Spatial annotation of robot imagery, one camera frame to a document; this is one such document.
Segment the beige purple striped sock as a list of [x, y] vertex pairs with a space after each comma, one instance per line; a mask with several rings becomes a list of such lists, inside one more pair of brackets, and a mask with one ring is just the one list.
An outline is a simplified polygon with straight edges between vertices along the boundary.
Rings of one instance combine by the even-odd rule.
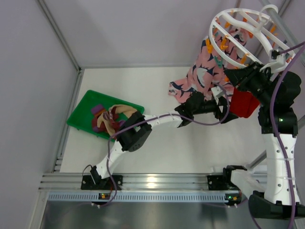
[[110, 119], [105, 120], [99, 117], [96, 120], [96, 130], [98, 133], [104, 132], [110, 136], [118, 132], [124, 123], [124, 120], [120, 119], [120, 115], [130, 118], [137, 112], [137, 109], [124, 104], [115, 104], [107, 110], [109, 111]]

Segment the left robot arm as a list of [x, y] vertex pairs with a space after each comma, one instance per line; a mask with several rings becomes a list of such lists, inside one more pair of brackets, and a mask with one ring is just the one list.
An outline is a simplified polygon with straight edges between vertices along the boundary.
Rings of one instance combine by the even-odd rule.
[[82, 190], [118, 190], [118, 183], [122, 176], [114, 175], [124, 155], [140, 149], [148, 139], [152, 130], [159, 126], [180, 128], [193, 123], [194, 116], [212, 113], [218, 120], [215, 124], [224, 124], [237, 119], [237, 115], [230, 112], [230, 102], [227, 95], [217, 96], [206, 101], [200, 92], [192, 93], [186, 102], [180, 104], [173, 111], [162, 115], [143, 115], [139, 111], [128, 118], [119, 131], [111, 135], [114, 144], [107, 145], [105, 158], [97, 165], [91, 166], [89, 175], [82, 177]]

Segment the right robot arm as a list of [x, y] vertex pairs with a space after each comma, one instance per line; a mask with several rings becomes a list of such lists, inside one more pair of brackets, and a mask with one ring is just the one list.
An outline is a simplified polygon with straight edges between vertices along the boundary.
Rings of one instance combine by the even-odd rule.
[[295, 186], [294, 148], [298, 134], [292, 109], [301, 92], [301, 78], [287, 72], [273, 81], [271, 69], [253, 63], [243, 69], [227, 69], [225, 75], [240, 92], [250, 92], [259, 102], [258, 115], [266, 147], [267, 182], [263, 187], [245, 169], [234, 169], [230, 182], [247, 197], [251, 215], [257, 219], [304, 218], [305, 207]]

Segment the red sock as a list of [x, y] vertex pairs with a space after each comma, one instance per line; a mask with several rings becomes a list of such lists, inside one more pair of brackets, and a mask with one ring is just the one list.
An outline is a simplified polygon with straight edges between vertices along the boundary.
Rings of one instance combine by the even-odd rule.
[[234, 88], [231, 98], [230, 112], [242, 118], [249, 118], [260, 102], [250, 93]]

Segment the maroon purple orange sock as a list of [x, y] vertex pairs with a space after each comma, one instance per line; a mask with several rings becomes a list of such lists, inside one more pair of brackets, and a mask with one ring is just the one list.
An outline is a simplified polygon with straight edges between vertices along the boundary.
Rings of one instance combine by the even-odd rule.
[[97, 120], [99, 117], [109, 120], [110, 119], [110, 114], [107, 109], [104, 108], [102, 104], [98, 104], [95, 107], [91, 109], [91, 113], [94, 116], [94, 119]]

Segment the white round clip hanger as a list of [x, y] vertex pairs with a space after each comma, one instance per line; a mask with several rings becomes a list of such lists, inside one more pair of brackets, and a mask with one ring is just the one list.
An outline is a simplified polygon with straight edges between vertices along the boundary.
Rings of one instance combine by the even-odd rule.
[[[211, 21], [206, 50], [216, 58], [218, 65], [242, 69], [249, 62], [270, 67], [274, 72], [283, 70], [296, 53], [277, 37], [277, 25], [268, 10], [278, 12], [278, 7], [268, 4], [260, 11], [232, 8], [218, 13]], [[260, 43], [269, 61], [263, 62], [258, 54], [246, 46], [254, 39]]]

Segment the teal clothes peg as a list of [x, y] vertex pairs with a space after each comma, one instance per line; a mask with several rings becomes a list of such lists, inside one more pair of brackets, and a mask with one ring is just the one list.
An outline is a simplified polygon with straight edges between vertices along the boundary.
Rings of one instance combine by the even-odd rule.
[[222, 57], [217, 57], [217, 56], [214, 56], [214, 61], [216, 63], [216, 65], [221, 69], [223, 68], [223, 58]]

